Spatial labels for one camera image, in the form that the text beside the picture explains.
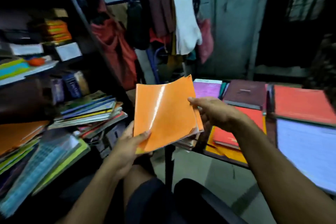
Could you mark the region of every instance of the pink bag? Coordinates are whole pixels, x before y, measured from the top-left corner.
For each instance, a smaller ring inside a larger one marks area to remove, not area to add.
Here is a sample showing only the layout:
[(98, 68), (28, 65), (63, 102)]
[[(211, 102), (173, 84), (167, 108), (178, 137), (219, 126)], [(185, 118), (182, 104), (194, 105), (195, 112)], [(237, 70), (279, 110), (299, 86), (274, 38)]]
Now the pink bag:
[(198, 54), (201, 59), (201, 63), (204, 64), (213, 52), (213, 37), (211, 34), (211, 22), (209, 19), (203, 21), (197, 20), (199, 29), (202, 33), (203, 43), (198, 45)]

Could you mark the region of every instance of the white cloth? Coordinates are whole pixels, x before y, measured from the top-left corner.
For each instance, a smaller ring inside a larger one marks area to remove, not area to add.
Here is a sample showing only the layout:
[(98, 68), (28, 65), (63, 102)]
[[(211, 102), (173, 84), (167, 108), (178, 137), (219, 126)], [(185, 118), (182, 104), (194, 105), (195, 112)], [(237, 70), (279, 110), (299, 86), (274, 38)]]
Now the white cloth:
[(176, 16), (176, 54), (192, 52), (196, 43), (202, 44), (202, 34), (197, 25), (192, 0), (174, 0)]

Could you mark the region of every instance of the tiled floor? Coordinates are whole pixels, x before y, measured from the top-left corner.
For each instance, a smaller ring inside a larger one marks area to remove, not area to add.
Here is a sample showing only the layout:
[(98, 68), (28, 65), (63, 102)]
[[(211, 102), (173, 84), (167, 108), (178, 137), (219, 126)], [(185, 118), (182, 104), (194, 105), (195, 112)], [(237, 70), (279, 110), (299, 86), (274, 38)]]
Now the tiled floor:
[[(251, 171), (181, 149), (175, 151), (173, 157), (173, 187), (183, 178), (193, 179), (231, 206), (248, 223), (275, 223)], [(154, 154), (153, 166), (158, 178), (164, 181), (165, 163), (162, 151)]]

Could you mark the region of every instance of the purple book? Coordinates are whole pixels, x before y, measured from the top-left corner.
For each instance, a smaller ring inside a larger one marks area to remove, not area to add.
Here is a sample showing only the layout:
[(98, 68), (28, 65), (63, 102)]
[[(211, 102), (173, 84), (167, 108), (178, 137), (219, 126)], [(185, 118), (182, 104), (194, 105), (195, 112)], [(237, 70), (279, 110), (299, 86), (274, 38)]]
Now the purple book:
[(214, 97), (218, 98), (222, 81), (195, 79), (194, 88), (197, 98)]

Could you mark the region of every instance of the person's right hand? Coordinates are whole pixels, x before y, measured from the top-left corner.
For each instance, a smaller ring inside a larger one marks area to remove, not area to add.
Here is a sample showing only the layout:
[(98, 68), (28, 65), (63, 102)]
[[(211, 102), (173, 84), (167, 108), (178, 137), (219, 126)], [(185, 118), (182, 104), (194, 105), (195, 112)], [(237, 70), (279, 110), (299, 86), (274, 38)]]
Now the person's right hand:
[(188, 101), (192, 105), (202, 108), (200, 114), (204, 127), (214, 125), (228, 132), (233, 132), (237, 121), (244, 117), (242, 112), (218, 98), (188, 98)]

